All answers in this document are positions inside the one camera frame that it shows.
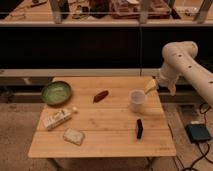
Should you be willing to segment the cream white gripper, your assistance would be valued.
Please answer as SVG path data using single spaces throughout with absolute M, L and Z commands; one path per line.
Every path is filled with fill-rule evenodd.
M 170 95 L 176 94 L 176 72 L 173 69 L 161 68 L 157 74 L 156 80 L 162 87 L 167 87 L 170 91 Z M 145 87 L 145 93 L 156 90 L 158 88 L 157 82 L 152 79 Z

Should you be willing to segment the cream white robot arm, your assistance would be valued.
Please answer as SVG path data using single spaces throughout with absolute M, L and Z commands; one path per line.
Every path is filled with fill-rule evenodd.
M 182 75 L 197 93 L 213 108 L 213 73 L 195 61 L 198 46 L 193 41 L 170 42 L 163 46 L 164 62 L 155 78 L 157 86 L 176 94 L 176 82 Z

